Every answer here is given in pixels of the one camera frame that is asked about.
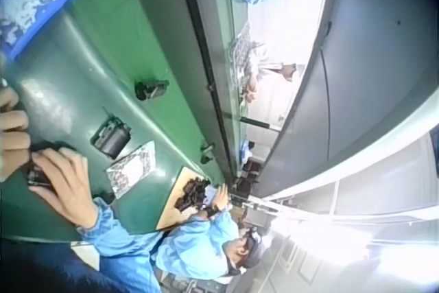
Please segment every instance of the hand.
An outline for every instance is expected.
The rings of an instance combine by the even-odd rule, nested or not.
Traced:
[[[250,228],[242,228],[239,230],[239,238],[244,238],[244,236],[248,233]]]
[[[252,93],[252,92],[247,92],[246,93],[246,101],[247,101],[247,103],[252,103],[255,100],[256,100],[256,93]]]
[[[223,211],[228,204],[228,194],[227,194],[227,185],[222,185],[218,188],[217,194],[215,195],[212,206],[216,206],[220,211]]]
[[[19,96],[13,89],[8,87],[0,90],[0,182],[29,161],[30,137],[22,131],[29,125],[29,119],[24,111],[12,110],[18,102]]]
[[[99,215],[91,198],[87,158],[61,148],[59,152],[46,149],[33,153],[32,160],[44,171],[56,194],[43,187],[30,187],[55,211],[82,228],[93,228]]]

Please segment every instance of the electronic component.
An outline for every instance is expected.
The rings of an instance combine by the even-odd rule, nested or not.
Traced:
[[[100,152],[114,160],[131,140],[130,131],[131,128],[119,118],[111,115],[91,139],[91,143]]]
[[[202,154],[200,162],[201,162],[201,164],[206,165],[209,161],[212,161],[212,160],[213,160],[213,158],[206,156],[205,154]]]
[[[55,192],[50,180],[47,178],[41,167],[34,163],[30,163],[27,169],[27,185],[29,187],[43,187]]]
[[[141,101],[145,101],[146,99],[162,96],[166,93],[168,86],[168,80],[157,80],[155,82],[138,82],[134,89],[136,97]]]
[[[201,178],[191,179],[183,188],[185,195],[177,199],[174,205],[177,210],[183,212],[189,207],[200,209],[203,206],[204,195],[206,188],[210,185],[209,180],[202,180]]]

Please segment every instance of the table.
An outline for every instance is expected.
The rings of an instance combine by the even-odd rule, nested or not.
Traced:
[[[132,129],[132,139],[120,157],[148,141],[155,142],[160,171],[114,205],[121,223],[134,234],[155,229],[182,166],[215,183],[224,182],[216,160],[200,163],[205,136],[176,78],[178,61],[182,63],[179,71],[202,68],[193,47],[182,53],[184,46],[196,44],[188,29],[191,25],[173,27],[175,34],[186,38],[166,43],[164,48],[166,26],[151,24],[150,18],[166,14],[165,8],[161,4],[147,8],[142,1],[73,0],[39,31],[15,62],[2,57],[3,76],[17,90],[21,107],[29,114],[33,148],[63,142],[87,156],[94,194],[110,191],[105,169],[112,161],[90,143],[106,120],[106,111]],[[169,10],[179,11],[181,21],[190,23],[186,5],[180,3]],[[150,79],[169,80],[168,91],[140,103],[134,96],[134,83]],[[27,190],[23,172],[2,184],[1,196],[3,237],[38,242],[79,239],[71,224]]]

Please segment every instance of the white wall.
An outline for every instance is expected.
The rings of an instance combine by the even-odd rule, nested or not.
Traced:
[[[438,183],[429,135],[363,171],[343,178],[335,206],[338,215],[407,211],[438,204]],[[294,196],[307,211],[329,209],[333,183]]]
[[[298,273],[306,252],[299,250],[291,270],[285,273],[276,262],[279,245],[275,244],[264,255],[262,263],[254,272],[251,293],[417,293],[426,292],[425,287],[383,273],[374,261],[336,266],[322,261],[309,285]]]
[[[270,154],[270,151],[271,148],[266,145],[255,144],[254,148],[252,149],[253,156],[251,158],[264,162]]]
[[[270,0],[248,6],[251,38],[267,45],[270,56],[285,64],[300,67],[293,82],[282,77],[266,78],[259,87],[257,99],[249,105],[248,117],[276,126],[283,126],[298,88],[320,22],[323,0]],[[247,138],[273,146],[277,134],[247,129]]]

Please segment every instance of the bright light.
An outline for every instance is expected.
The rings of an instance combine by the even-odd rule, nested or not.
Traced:
[[[379,269],[419,284],[439,282],[439,246],[395,246],[385,248]]]
[[[157,169],[154,171],[154,173],[155,173],[155,175],[156,175],[157,177],[159,177],[159,178],[164,178],[164,177],[166,176],[166,172],[165,172],[163,169],[161,169],[161,168],[157,168]]]
[[[299,247],[339,266],[361,261],[372,236],[343,226],[275,219],[272,230],[288,235]]]
[[[269,248],[272,245],[274,236],[273,235],[265,235],[262,237],[262,244],[266,247]]]

